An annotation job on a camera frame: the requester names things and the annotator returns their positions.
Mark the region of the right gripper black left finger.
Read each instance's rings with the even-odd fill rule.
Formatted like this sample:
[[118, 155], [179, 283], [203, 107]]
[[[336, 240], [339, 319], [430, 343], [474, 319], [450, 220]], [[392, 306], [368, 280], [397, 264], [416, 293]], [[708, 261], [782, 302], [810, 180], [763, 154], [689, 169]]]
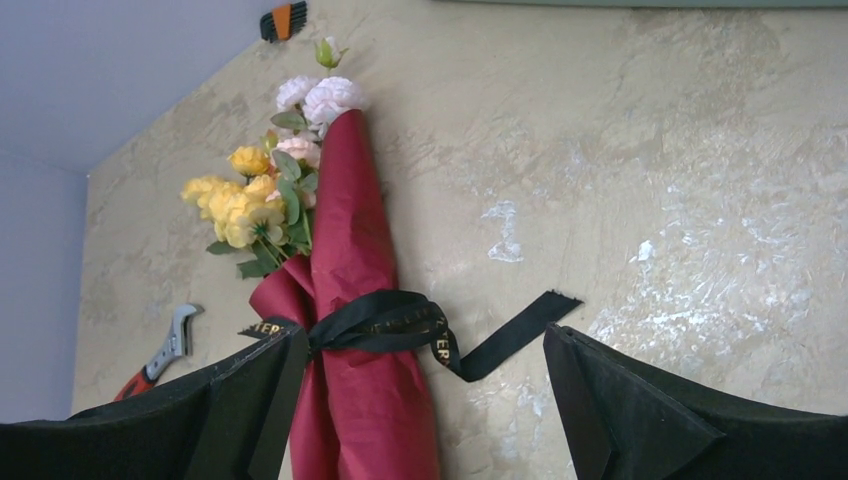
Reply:
[[4, 479], [276, 479], [309, 342], [288, 327], [145, 393], [1, 427]]

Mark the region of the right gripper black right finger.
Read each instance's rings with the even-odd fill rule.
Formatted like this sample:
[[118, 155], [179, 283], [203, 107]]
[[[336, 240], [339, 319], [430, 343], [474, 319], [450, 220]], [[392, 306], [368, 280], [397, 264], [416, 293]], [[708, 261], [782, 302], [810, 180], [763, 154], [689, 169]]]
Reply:
[[844, 479], [847, 419], [724, 393], [570, 327], [543, 348], [580, 479]]

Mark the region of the dark red wrapping paper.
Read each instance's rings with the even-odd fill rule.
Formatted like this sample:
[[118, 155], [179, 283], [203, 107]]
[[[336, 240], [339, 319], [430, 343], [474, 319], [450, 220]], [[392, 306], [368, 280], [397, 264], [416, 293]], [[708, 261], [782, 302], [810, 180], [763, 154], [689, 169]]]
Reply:
[[[313, 249], [260, 282], [249, 303], [263, 319], [306, 330], [335, 311], [398, 285], [364, 114], [351, 110], [323, 142]], [[290, 433], [297, 479], [436, 479], [433, 402], [414, 351], [317, 351], [309, 362]]]

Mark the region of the yellow fake flower stem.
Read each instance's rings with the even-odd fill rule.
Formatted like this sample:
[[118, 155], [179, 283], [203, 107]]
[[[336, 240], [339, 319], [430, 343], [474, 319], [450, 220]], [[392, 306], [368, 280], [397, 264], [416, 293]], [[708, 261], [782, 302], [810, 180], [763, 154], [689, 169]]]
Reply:
[[265, 278], [297, 252], [291, 229], [302, 219], [302, 208], [295, 192], [284, 184], [277, 157], [286, 154], [269, 147], [239, 147], [228, 157], [239, 181], [216, 175], [194, 177], [180, 191], [180, 199], [212, 225], [215, 241], [207, 252], [254, 256], [237, 264], [243, 279]]

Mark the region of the peach fake rose stem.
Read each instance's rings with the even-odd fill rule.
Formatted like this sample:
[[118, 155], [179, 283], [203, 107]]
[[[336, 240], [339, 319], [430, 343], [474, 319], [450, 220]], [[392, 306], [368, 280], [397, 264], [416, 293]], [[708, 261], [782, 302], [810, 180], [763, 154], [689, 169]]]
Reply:
[[314, 246], [321, 144], [269, 130], [261, 145], [269, 157], [261, 199], [275, 210], [261, 233], [263, 247], [277, 263], [309, 255]]

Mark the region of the pink fake rose stem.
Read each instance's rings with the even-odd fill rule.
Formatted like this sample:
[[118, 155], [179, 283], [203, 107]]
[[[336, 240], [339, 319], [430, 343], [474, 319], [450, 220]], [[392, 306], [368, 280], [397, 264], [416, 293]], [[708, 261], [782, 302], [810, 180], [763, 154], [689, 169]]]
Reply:
[[347, 52], [348, 48], [340, 48], [332, 36], [318, 41], [315, 61], [325, 75], [299, 75], [286, 80], [278, 88], [278, 112], [271, 117], [272, 124], [293, 134], [309, 132], [322, 140], [342, 114], [365, 110], [368, 99], [364, 90], [349, 78], [334, 74]]

